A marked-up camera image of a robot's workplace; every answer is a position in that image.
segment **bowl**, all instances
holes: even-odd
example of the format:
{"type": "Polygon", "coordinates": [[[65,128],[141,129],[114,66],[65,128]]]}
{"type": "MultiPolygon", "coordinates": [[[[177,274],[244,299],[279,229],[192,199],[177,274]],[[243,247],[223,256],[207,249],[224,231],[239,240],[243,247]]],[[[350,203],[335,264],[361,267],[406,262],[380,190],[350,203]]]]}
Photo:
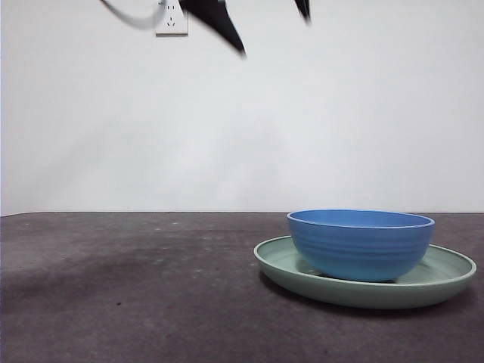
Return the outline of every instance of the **bowl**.
{"type": "Polygon", "coordinates": [[[424,256],[435,222],[379,210],[311,209],[287,215],[294,245],[315,269],[352,281],[391,281],[424,256]]]}

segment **ribbed bowl exterior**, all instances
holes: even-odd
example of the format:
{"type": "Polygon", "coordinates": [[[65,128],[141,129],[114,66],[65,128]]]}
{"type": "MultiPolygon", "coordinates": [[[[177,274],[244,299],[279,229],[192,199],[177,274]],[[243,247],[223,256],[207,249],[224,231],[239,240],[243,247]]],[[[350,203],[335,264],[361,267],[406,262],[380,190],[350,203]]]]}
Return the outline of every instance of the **ribbed bowl exterior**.
{"type": "Polygon", "coordinates": [[[294,245],[322,273],[354,281],[387,281],[424,256],[433,223],[408,228],[319,225],[288,218],[294,245]]]}

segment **green plate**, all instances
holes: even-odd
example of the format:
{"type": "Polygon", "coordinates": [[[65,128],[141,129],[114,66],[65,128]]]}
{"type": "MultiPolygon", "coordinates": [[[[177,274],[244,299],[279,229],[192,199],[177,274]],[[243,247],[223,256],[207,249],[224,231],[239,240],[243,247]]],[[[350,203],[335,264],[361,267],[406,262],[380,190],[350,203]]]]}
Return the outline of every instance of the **green plate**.
{"type": "Polygon", "coordinates": [[[294,293],[368,309],[409,309],[441,303],[460,293],[476,272],[472,259],[432,244],[417,267],[383,283],[325,277],[303,260],[289,236],[258,244],[254,254],[271,280],[294,293]]]}

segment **dark gray table surface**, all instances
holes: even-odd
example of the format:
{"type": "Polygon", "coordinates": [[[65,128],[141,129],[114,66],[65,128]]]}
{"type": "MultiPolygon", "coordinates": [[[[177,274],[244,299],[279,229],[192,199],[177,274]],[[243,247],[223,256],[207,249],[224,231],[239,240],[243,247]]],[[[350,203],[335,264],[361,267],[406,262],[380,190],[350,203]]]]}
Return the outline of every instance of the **dark gray table surface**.
{"type": "Polygon", "coordinates": [[[29,213],[2,218],[2,362],[484,361],[484,213],[422,213],[478,265],[470,288],[400,311],[273,284],[253,247],[282,213],[29,213]]]}

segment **wall socket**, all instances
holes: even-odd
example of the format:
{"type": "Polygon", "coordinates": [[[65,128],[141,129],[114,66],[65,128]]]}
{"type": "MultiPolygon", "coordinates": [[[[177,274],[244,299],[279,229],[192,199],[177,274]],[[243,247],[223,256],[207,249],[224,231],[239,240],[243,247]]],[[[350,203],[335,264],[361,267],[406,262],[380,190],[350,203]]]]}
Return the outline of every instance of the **wall socket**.
{"type": "Polygon", "coordinates": [[[157,6],[163,7],[163,16],[154,28],[157,36],[188,35],[188,14],[183,14],[178,0],[159,0],[157,6]]]}

